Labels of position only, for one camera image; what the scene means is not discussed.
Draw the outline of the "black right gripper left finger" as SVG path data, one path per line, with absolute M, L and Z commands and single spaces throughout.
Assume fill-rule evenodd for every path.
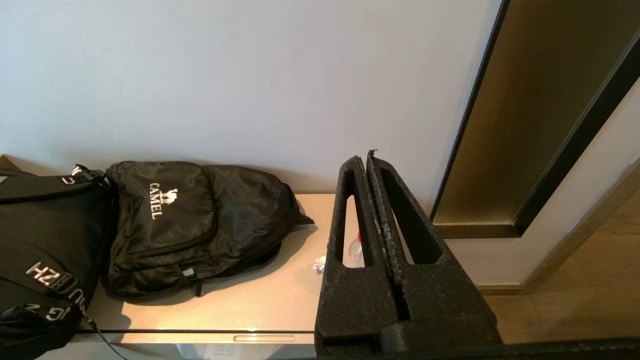
M 393 261 L 403 254 L 393 210 L 383 199 L 375 157 L 349 158 L 339 169 L 314 328 L 319 357 L 364 357 L 409 350 L 407 314 Z M 345 265 L 348 201 L 355 204 L 365 265 Z

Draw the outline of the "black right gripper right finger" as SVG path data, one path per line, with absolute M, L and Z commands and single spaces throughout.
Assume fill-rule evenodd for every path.
M 498 321 L 397 170 L 370 150 L 366 177 L 398 319 L 385 352 L 501 346 Z

